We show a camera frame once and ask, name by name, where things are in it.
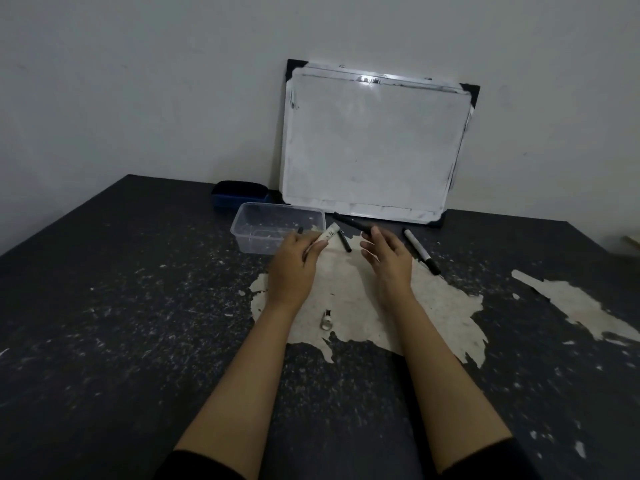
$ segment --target wall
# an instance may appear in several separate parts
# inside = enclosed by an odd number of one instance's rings
[[[0,0],[0,253],[126,173],[276,186],[289,57],[480,84],[449,206],[569,220],[624,250],[640,227],[638,12],[637,0]]]

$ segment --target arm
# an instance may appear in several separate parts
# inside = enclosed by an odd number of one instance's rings
[[[225,375],[175,446],[208,456],[247,479],[258,478],[289,329],[307,299],[320,235],[289,234],[269,266],[267,304]]]
[[[393,316],[438,473],[511,433],[430,322],[411,290],[413,258],[395,234],[373,227],[363,256]]]

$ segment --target hand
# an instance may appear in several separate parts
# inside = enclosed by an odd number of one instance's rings
[[[292,319],[311,292],[318,256],[328,245],[327,241],[314,242],[320,234],[287,234],[269,265],[267,306],[284,309]],[[312,243],[303,260],[304,252]]]
[[[413,257],[397,236],[373,226],[371,235],[363,233],[362,255],[369,261],[377,277],[381,305],[393,313],[396,304],[415,299],[411,290]]]

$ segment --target black sleeve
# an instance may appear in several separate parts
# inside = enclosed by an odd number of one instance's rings
[[[174,479],[244,480],[244,477],[222,463],[191,451],[169,453],[154,475],[154,480]]]
[[[517,478],[541,480],[533,464],[515,438],[487,446],[460,460],[442,473],[446,480],[482,478]]]

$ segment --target black table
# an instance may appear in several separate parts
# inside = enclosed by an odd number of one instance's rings
[[[124,177],[0,258],[2,478],[149,477],[171,450],[251,328],[248,286],[269,261],[238,251],[210,190]],[[511,271],[569,281],[640,328],[638,275],[564,222],[450,210],[414,233],[450,284],[484,296],[486,361],[465,368],[542,475],[637,477],[640,344],[594,340]],[[262,476],[420,478],[404,359],[331,347],[334,364],[287,346]]]

